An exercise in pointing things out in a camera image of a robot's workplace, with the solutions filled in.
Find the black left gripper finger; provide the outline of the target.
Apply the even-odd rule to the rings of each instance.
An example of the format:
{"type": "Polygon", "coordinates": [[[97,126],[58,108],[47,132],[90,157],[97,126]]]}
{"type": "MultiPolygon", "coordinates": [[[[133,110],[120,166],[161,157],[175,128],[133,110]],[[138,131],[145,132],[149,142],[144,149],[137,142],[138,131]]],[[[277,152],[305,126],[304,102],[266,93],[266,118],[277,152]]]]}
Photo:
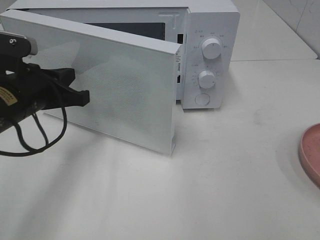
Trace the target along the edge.
{"type": "Polygon", "coordinates": [[[65,92],[65,107],[84,107],[90,102],[90,91],[76,91],[70,87],[65,92]]]}
{"type": "Polygon", "coordinates": [[[76,79],[75,70],[73,68],[50,69],[48,74],[63,86],[69,87],[76,79]]]}

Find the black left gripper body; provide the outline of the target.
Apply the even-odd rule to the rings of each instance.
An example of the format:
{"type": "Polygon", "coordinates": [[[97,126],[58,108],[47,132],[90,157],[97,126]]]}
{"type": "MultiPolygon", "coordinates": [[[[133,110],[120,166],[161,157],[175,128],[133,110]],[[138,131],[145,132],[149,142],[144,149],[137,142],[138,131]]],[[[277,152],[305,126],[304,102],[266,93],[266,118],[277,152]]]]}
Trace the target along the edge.
{"type": "Polygon", "coordinates": [[[22,58],[0,55],[0,109],[50,110],[65,107],[70,86],[56,82],[49,69],[22,58]]]}

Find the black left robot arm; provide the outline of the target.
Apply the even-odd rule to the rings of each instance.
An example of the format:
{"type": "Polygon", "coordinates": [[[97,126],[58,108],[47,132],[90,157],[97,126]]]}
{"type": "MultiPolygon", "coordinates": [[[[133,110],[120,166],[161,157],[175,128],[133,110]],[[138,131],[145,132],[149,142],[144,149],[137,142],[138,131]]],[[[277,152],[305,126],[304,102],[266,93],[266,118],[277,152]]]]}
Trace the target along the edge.
{"type": "Polygon", "coordinates": [[[42,69],[20,58],[0,56],[1,132],[41,110],[84,107],[90,102],[88,90],[70,87],[76,79],[73,68],[42,69]]]}

